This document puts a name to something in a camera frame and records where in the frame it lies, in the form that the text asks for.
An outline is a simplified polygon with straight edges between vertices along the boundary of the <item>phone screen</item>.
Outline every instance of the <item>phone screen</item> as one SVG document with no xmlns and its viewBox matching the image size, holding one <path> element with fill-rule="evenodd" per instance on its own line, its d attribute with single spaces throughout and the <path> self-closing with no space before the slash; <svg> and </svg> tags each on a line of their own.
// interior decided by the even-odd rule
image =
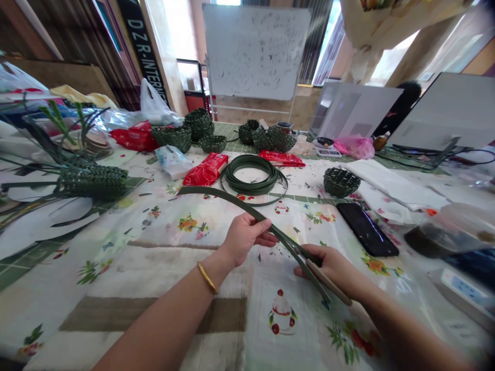
<svg viewBox="0 0 495 371">
<path fill-rule="evenodd" d="M 374 224 L 367 213 L 357 204 L 338 204 L 337 210 L 356 235 L 366 252 L 376 257 L 399 255 L 399 250 Z"/>
</svg>

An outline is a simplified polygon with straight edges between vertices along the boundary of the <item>green woven basket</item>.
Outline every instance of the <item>green woven basket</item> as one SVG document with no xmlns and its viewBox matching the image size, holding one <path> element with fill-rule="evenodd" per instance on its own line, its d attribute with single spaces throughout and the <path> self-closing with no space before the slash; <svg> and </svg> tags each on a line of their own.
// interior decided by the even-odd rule
<svg viewBox="0 0 495 371">
<path fill-rule="evenodd" d="M 186 153 L 191 148 L 191 129 L 186 126 L 154 126 L 151 134 L 160 147 L 172 145 L 177 147 L 182 153 Z"/>
<path fill-rule="evenodd" d="M 273 150 L 277 152 L 288 152 L 294 147 L 297 139 L 291 137 L 287 133 L 285 133 L 278 126 L 270 126 L 268 128 L 268 138 L 270 138 L 270 142 L 272 143 Z"/>
<path fill-rule="evenodd" d="M 253 137 L 253 144 L 258 150 L 273 149 L 272 143 L 268 138 L 267 132 L 265 131 L 265 129 L 263 129 L 262 126 L 259 126 L 256 130 L 253 131 L 252 137 Z"/>
<path fill-rule="evenodd" d="M 323 186 L 325 191 L 334 197 L 344 198 L 354 193 L 361 185 L 361 179 L 338 167 L 331 167 L 325 171 Z"/>
<path fill-rule="evenodd" d="M 184 125 L 191 128 L 191 139 L 194 142 L 203 137 L 212 136 L 215 131 L 215 125 L 204 108 L 197 108 L 188 113 L 184 118 Z"/>
<path fill-rule="evenodd" d="M 70 197 L 115 201 L 125 195 L 127 171 L 113 166 L 62 168 L 58 188 Z"/>
<path fill-rule="evenodd" d="M 227 146 L 227 137 L 211 136 L 200 139 L 200 146 L 205 153 L 221 153 Z"/>
<path fill-rule="evenodd" d="M 239 127 L 239 140 L 242 144 L 253 145 L 253 131 L 259 126 L 257 120 L 247 120 Z"/>
</svg>

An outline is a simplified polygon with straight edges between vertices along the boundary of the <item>hand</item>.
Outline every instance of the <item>hand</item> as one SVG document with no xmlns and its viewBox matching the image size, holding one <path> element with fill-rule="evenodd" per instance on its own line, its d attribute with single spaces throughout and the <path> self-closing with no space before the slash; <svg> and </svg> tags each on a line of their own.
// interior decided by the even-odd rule
<svg viewBox="0 0 495 371">
<path fill-rule="evenodd" d="M 236 267 L 244 263 L 249 250 L 253 245 L 273 247 L 278 242 L 278 238 L 268 233 L 267 230 L 272 225 L 272 221 L 265 219 L 257 222 L 248 213 L 238 215 L 232 221 L 227 232 L 227 237 L 219 251 L 230 256 Z"/>
<path fill-rule="evenodd" d="M 323 260 L 320 270 L 351 300 L 362 302 L 377 289 L 377 286 L 333 247 L 312 244 L 301 247 Z M 294 269 L 294 274 L 307 278 L 300 266 Z"/>
</svg>

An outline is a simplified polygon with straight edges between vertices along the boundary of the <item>bracelet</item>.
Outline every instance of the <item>bracelet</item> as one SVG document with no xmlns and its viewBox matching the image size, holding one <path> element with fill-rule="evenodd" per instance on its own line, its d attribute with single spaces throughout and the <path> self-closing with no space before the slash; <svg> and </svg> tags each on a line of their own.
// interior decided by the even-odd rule
<svg viewBox="0 0 495 371">
<path fill-rule="evenodd" d="M 203 268 L 203 266 L 201 265 L 200 262 L 197 263 L 197 267 L 200 270 L 201 274 L 203 275 L 203 278 L 205 279 L 205 281 L 208 282 L 208 284 L 213 289 L 213 292 L 215 293 L 215 295 L 217 295 L 218 294 L 217 288 L 215 287 L 215 285 L 213 284 L 213 282 L 208 277 L 208 274 L 206 273 L 205 269 Z"/>
</svg>

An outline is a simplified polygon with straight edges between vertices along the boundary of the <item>person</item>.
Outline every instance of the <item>person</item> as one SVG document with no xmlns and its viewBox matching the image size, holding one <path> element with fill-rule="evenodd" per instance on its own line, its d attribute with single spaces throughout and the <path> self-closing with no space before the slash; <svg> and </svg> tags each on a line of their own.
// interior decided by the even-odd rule
<svg viewBox="0 0 495 371">
<path fill-rule="evenodd" d="M 390 108 L 390 111 L 373 132 L 374 137 L 379 137 L 388 131 L 390 131 L 390 134 L 393 134 L 407 115 L 409 115 L 413 104 L 421 96 L 421 85 L 419 85 L 417 81 L 403 82 L 397 86 L 397 88 L 404 89 L 404 91 L 399 98 L 397 98 L 392 108 Z"/>
<path fill-rule="evenodd" d="M 222 245 L 201 262 L 218 290 L 227 275 L 240 266 L 254 244 L 273 247 L 272 222 L 256 222 L 249 214 L 236 216 Z M 406 369 L 467 370 L 469 365 L 430 333 L 413 316 L 369 281 L 332 247 L 303 245 L 323 260 L 321 270 L 346 295 L 365 308 Z M 294 273 L 305 277 L 301 267 Z M 149 307 L 117 340 L 93 371 L 162 371 L 179 369 L 191 340 L 215 292 L 200 269 L 193 268 Z"/>
</svg>

